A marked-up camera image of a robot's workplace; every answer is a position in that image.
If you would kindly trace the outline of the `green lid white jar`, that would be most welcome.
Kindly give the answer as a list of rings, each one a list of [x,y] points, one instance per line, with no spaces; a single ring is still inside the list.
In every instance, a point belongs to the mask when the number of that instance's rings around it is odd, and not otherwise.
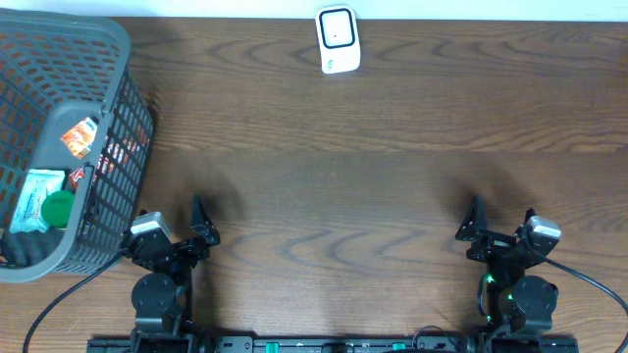
[[[56,191],[48,195],[41,207],[41,216],[50,226],[65,228],[71,216],[75,195],[67,190]]]

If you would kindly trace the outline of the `red chocolate bar wrapper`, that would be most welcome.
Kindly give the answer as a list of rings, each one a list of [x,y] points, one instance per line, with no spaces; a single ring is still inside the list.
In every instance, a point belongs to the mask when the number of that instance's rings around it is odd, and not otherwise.
[[[69,174],[70,186],[73,190],[77,190],[79,182],[84,178],[85,171],[83,167],[79,167]]]

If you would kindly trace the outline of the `teal white tissue pack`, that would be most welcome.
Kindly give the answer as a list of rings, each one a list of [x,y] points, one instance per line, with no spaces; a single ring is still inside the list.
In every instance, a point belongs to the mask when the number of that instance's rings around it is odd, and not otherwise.
[[[64,171],[31,169],[23,185],[10,232],[46,232],[49,225],[41,215],[45,199],[62,189],[66,174]]]

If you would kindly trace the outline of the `orange snack packet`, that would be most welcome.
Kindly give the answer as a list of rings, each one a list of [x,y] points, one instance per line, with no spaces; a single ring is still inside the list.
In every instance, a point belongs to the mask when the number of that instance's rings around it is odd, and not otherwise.
[[[91,151],[97,130],[97,122],[86,117],[63,134],[60,140],[74,157],[82,159]]]

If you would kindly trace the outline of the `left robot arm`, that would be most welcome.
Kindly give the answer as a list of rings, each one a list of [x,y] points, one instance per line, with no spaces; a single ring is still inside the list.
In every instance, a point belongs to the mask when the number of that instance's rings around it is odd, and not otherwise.
[[[135,328],[133,352],[212,352],[213,338],[192,322],[192,270],[220,244],[220,233],[200,196],[193,198],[194,236],[170,240],[171,229],[159,212],[141,212],[125,232],[121,250],[149,272],[131,292]]]

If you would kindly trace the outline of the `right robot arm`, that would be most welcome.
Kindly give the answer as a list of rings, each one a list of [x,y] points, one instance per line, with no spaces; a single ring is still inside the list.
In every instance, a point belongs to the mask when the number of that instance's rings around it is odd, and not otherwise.
[[[541,336],[552,327],[558,290],[526,271],[543,262],[557,245],[557,222],[526,211],[512,235],[489,228],[482,198],[472,198],[455,238],[468,241],[469,260],[487,267],[479,282],[477,306],[488,324],[468,340],[477,352],[540,352]]]

